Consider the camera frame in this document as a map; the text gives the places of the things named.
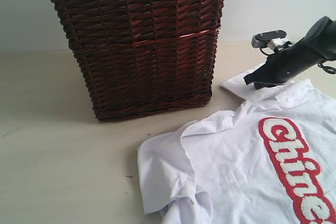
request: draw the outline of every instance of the white wall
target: white wall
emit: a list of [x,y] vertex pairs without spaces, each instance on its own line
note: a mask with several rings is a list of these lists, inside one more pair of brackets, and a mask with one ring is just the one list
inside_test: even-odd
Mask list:
[[[226,0],[219,39],[250,40],[284,29],[300,37],[320,17],[336,19],[336,0]],[[67,49],[50,0],[0,0],[0,52]]]

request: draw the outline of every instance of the white table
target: white table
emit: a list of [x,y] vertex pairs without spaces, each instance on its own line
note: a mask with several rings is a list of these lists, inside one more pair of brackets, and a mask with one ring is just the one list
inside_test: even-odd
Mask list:
[[[264,61],[248,42],[220,43],[205,108],[99,123],[71,51],[0,55],[0,223],[160,223],[142,210],[137,147],[238,108],[219,83]],[[303,77],[336,97],[335,76],[314,67]]]

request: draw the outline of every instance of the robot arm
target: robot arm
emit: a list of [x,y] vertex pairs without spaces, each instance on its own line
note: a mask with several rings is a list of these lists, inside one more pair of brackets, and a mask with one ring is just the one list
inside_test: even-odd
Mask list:
[[293,43],[282,30],[255,35],[252,46],[270,48],[273,54],[266,54],[266,63],[255,72],[244,77],[247,85],[254,83],[256,89],[272,88],[286,84],[290,79],[308,68],[318,65],[329,74],[336,69],[323,64],[336,60],[336,20],[323,17],[308,31],[299,42]]

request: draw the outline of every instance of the brown wicker basket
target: brown wicker basket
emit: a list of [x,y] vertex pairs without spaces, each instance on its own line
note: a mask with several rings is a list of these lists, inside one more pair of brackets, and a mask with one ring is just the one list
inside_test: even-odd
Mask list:
[[51,0],[97,118],[206,105],[224,0]]

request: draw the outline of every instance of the wicker basket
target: wicker basket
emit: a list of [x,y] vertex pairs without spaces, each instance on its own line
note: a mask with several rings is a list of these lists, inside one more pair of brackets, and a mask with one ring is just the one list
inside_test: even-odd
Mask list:
[[224,0],[51,0],[100,121],[206,105]]

